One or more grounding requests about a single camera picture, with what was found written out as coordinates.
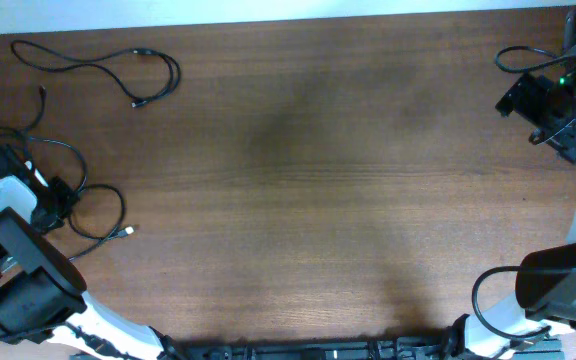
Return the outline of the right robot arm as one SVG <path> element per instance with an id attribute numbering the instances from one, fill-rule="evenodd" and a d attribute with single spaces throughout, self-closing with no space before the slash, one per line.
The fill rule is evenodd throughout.
<path id="1" fill-rule="evenodd" d="M 529 141 L 546 146 L 576 166 L 576 6 L 567 14 L 563 45 L 546 61 L 508 66 L 500 50 L 495 65 L 517 81 L 497 111 L 533 125 Z M 471 290 L 470 313 L 458 318 L 437 342 L 413 349 L 425 359 L 561 359 L 562 336 L 576 333 L 576 193 L 563 239 L 529 253 L 517 265 L 486 270 Z"/>

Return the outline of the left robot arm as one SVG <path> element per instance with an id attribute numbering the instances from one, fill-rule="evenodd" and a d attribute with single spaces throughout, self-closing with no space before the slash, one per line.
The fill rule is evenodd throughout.
<path id="1" fill-rule="evenodd" d="M 45 180 L 0 145 L 0 342 L 62 344 L 97 359 L 181 358 L 169 337 L 94 299 L 74 264 L 45 239 L 77 200 L 60 178 Z"/>

